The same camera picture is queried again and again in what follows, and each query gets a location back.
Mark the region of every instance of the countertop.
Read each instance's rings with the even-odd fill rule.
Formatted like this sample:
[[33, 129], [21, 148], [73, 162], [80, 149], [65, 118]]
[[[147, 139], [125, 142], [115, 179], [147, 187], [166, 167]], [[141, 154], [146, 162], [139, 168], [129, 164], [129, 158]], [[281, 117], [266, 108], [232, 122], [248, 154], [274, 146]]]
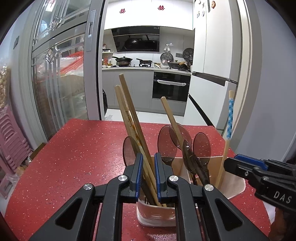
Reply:
[[166, 73], [174, 73], [174, 74], [182, 74], [182, 75], [189, 75], [191, 76], [191, 72], [185, 72], [185, 71], [180, 71], [176, 69], [160, 69], [160, 68], [153, 68], [153, 67], [107, 67], [107, 68], [102, 68], [102, 71], [104, 70], [117, 70], [117, 69], [133, 69], [133, 70], [153, 70], [156, 72], [166, 72]]
[[[141, 123], [150, 154], [157, 152], [163, 124]], [[204, 132], [212, 156], [223, 154], [224, 140], [213, 126], [186, 126], [190, 135]], [[102, 185], [124, 171], [124, 123], [72, 119], [56, 133], [21, 176], [6, 210], [5, 219], [20, 241], [30, 236], [85, 183]], [[260, 230], [269, 233], [270, 222], [263, 202], [246, 190], [231, 199]], [[122, 240], [176, 240], [175, 227], [149, 228], [137, 221], [136, 205], [123, 205]]]

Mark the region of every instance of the bag of peanuts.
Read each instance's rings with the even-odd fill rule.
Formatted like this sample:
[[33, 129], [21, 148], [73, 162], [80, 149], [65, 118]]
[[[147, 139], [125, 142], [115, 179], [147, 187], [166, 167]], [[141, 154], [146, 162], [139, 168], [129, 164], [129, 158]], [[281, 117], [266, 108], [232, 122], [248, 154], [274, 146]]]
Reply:
[[0, 109], [3, 109], [9, 98], [10, 69], [4, 65], [0, 69]]

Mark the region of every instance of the pink plastic stool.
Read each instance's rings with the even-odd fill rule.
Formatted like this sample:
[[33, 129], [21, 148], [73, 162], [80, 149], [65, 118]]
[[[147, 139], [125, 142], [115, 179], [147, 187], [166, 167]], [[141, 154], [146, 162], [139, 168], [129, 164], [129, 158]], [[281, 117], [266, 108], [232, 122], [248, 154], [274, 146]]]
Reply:
[[30, 155], [31, 149], [18, 127], [9, 106], [0, 112], [0, 166], [6, 176], [0, 183], [0, 193], [7, 198], [11, 189], [7, 174], [13, 175], [20, 164]]

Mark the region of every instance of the red table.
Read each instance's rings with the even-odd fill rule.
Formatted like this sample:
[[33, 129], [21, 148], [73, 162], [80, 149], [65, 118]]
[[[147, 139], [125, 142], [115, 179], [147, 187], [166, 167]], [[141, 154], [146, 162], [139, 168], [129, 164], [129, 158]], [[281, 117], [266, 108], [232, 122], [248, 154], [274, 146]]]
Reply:
[[[157, 136], [163, 124], [142, 123], [150, 154], [157, 152]], [[224, 140], [212, 126], [187, 126], [193, 137], [204, 132], [212, 156], [223, 154]], [[49, 141], [21, 176], [8, 203], [5, 219], [20, 241], [26, 241], [82, 185], [107, 183], [124, 171], [122, 144], [124, 123], [72, 119]], [[246, 190], [231, 199], [266, 235], [270, 222], [263, 202]], [[175, 228], [141, 226], [136, 205], [123, 206], [123, 241], [176, 240]]]

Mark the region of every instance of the oven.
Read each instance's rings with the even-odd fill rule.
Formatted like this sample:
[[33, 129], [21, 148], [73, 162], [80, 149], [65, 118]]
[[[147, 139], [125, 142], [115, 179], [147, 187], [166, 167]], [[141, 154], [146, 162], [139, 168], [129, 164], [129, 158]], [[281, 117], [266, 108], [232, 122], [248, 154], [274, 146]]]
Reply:
[[152, 98], [187, 102], [189, 84], [189, 75], [154, 72]]

